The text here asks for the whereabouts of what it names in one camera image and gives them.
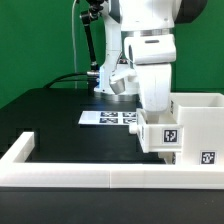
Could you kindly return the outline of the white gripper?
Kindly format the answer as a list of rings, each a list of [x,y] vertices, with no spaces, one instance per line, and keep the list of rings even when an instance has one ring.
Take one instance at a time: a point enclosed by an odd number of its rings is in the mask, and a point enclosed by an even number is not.
[[[174,35],[126,37],[124,49],[137,75],[143,109],[149,113],[165,112],[171,88],[171,63],[176,60]]]

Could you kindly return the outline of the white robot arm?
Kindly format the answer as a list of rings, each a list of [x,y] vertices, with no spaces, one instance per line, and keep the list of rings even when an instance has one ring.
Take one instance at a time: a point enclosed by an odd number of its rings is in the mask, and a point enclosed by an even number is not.
[[[105,61],[95,92],[111,99],[140,97],[153,115],[168,108],[175,25],[194,21],[208,0],[101,0]]]

